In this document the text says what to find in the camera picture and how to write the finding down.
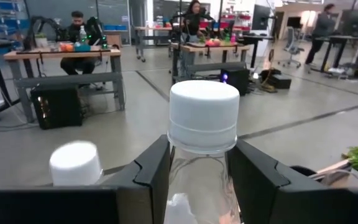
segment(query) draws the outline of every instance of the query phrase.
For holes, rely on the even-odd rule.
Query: man sitting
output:
[[[78,41],[80,36],[81,26],[85,26],[84,23],[84,14],[80,11],[74,11],[71,13],[71,17],[73,18],[73,23],[68,27],[68,33],[70,36],[70,41],[75,43]],[[60,67],[68,74],[68,75],[78,75],[76,68],[82,69],[83,74],[92,74],[94,70],[96,58],[94,57],[83,57],[83,58],[63,58],[60,62]]]

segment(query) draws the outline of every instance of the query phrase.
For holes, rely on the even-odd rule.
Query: white bottle cap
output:
[[[52,153],[49,168],[55,186],[95,184],[103,171],[96,146],[87,141],[60,146]]]
[[[170,142],[184,150],[213,154],[237,142],[240,95],[228,84],[192,80],[176,83],[170,92]]]

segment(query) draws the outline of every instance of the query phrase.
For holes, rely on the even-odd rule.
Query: concrete floor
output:
[[[305,60],[310,48],[302,44],[305,52],[296,58]],[[276,46],[275,58],[289,55]],[[322,61],[325,48],[316,56]],[[350,61],[354,51],[346,49],[343,62]],[[0,186],[43,185],[51,183],[48,160],[61,144],[83,139],[98,146],[104,169],[123,166],[135,159],[168,126],[168,96],[171,61],[167,49],[145,50],[145,63],[136,60],[133,47],[122,50],[122,69],[126,89],[126,110],[88,118],[82,127],[42,131],[37,126],[22,126],[21,130],[2,128],[20,124],[24,116],[17,108],[0,113]],[[207,61],[218,62],[220,55]],[[238,60],[229,54],[229,60]],[[63,75],[58,60],[45,61],[47,75]],[[258,71],[266,66],[262,58],[257,61]],[[282,68],[292,77],[290,90],[276,94],[250,94],[241,98],[238,135],[261,151],[288,165],[303,165],[320,169],[341,160],[341,153],[349,146],[358,145],[358,82],[328,79],[320,73],[305,73],[303,67]],[[9,68],[1,61],[5,77]],[[103,64],[97,71],[105,71]],[[97,112],[114,111],[109,95],[94,96],[90,100]]]

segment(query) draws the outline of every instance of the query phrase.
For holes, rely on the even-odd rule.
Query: person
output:
[[[324,7],[324,11],[318,16],[316,27],[311,34],[311,49],[308,57],[306,58],[306,65],[310,65],[313,62],[314,55],[320,51],[323,46],[323,40],[317,40],[318,37],[327,36],[333,33],[335,28],[335,21],[330,18],[330,15],[335,9],[334,4],[328,4]]]
[[[184,40],[188,38],[189,42],[198,42],[198,37],[203,36],[203,33],[200,31],[200,7],[200,2],[193,0],[184,15],[185,21],[182,24],[182,36]]]
[[[77,42],[78,37],[80,36],[81,26],[85,26],[84,23],[84,14],[80,11],[74,11],[71,13],[73,18],[73,23],[68,27],[69,41]],[[68,75],[78,75],[76,69],[82,69],[83,74],[92,74],[94,70],[94,64],[96,59],[93,57],[83,57],[83,58],[63,58],[60,62],[60,67]]]

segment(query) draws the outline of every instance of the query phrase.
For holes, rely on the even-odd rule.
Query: black hair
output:
[[[193,0],[193,1],[190,3],[189,8],[187,8],[187,12],[186,12],[187,14],[192,14],[192,13],[193,13],[193,6],[194,6],[195,4],[201,5],[199,1]]]
[[[74,11],[71,13],[71,16],[74,18],[84,18],[84,14],[80,11]]]
[[[326,12],[326,11],[332,9],[333,7],[335,7],[334,4],[328,4],[328,5],[324,6],[324,12]]]

